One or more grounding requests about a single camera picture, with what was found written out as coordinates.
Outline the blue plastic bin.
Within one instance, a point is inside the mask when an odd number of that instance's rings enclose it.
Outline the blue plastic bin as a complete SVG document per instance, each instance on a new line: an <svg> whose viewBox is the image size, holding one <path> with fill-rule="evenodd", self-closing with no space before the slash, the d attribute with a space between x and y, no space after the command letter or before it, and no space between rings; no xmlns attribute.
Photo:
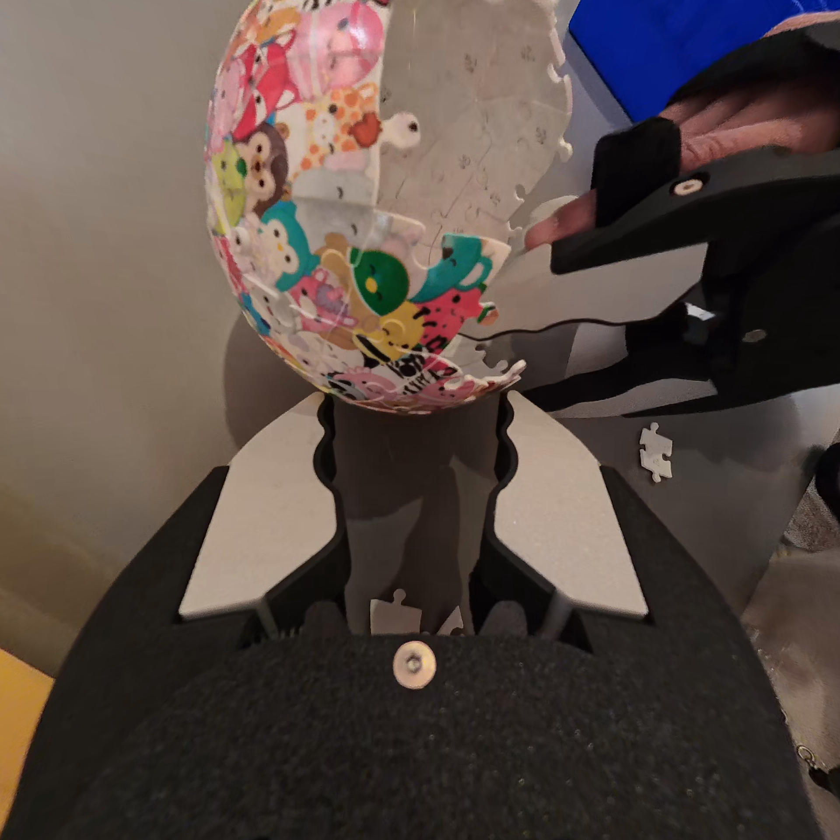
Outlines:
<svg viewBox="0 0 840 840"><path fill-rule="evenodd" d="M570 35L633 122L711 63L787 18L838 1L580 1Z"/></svg>

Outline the yellow plastic bin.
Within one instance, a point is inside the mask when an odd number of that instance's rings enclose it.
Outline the yellow plastic bin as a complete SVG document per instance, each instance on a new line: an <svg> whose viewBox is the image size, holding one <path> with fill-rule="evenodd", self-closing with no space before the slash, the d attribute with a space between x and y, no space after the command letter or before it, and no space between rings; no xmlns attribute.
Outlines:
<svg viewBox="0 0 840 840"><path fill-rule="evenodd" d="M54 680L1 651L2 787L17 782Z"/></svg>

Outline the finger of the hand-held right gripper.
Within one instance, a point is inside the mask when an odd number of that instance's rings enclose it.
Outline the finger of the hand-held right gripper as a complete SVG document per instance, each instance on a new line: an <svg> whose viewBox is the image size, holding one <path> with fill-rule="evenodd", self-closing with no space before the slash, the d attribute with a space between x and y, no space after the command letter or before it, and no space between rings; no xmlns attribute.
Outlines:
<svg viewBox="0 0 840 840"><path fill-rule="evenodd" d="M579 326L563 375L541 373L524 396L561 418L646 415L718 396L701 348L679 329Z"/></svg>
<svg viewBox="0 0 840 840"><path fill-rule="evenodd" d="M488 340L510 332L540 332L567 322L627 324L652 319L675 304L702 275L708 244L555 275L551 248L509 258L488 287L498 315L492 324L468 320L460 334Z"/></svg>

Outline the colourful puzzle ball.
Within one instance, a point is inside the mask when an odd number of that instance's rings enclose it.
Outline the colourful puzzle ball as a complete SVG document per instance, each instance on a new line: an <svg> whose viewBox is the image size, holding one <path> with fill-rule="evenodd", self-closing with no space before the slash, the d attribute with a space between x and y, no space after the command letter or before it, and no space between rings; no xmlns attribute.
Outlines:
<svg viewBox="0 0 840 840"><path fill-rule="evenodd" d="M217 70L207 225L248 323L300 376L427 415L517 383L511 220L572 147L578 2L251 2Z"/></svg>

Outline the beige hoodie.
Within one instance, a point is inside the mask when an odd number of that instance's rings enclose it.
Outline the beige hoodie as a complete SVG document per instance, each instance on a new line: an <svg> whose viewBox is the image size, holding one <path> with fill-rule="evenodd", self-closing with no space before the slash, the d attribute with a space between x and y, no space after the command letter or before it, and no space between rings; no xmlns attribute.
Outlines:
<svg viewBox="0 0 840 840"><path fill-rule="evenodd" d="M838 761L839 550L834 522L795 520L742 614L794 740Z"/></svg>

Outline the person's right hand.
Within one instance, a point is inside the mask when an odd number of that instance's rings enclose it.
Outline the person's right hand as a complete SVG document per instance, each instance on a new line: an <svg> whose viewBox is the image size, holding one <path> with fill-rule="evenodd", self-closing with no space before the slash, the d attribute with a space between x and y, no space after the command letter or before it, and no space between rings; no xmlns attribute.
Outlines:
<svg viewBox="0 0 840 840"><path fill-rule="evenodd" d="M662 186L764 147L821 154L838 146L838 12L800 14L720 58L655 118L595 148L591 189L530 227L526 250L603 227Z"/></svg>

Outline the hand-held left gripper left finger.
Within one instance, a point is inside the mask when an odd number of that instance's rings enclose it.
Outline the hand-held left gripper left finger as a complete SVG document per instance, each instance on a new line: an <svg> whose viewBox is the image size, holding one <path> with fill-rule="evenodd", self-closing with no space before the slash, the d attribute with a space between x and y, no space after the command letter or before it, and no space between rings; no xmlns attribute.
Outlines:
<svg viewBox="0 0 840 840"><path fill-rule="evenodd" d="M350 549L333 486L333 409L310 395L230 462L182 619L254 611L263 626L301 626L315 603L343 610Z"/></svg>

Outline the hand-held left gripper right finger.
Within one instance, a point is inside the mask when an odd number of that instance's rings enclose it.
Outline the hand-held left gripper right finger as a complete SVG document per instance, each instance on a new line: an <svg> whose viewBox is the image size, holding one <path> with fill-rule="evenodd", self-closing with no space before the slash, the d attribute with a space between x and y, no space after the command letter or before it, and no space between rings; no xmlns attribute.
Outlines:
<svg viewBox="0 0 840 840"><path fill-rule="evenodd" d="M473 624L515 602L528 626L577 611L643 621L641 584L596 457L522 394L499 402L497 485L473 570Z"/></svg>

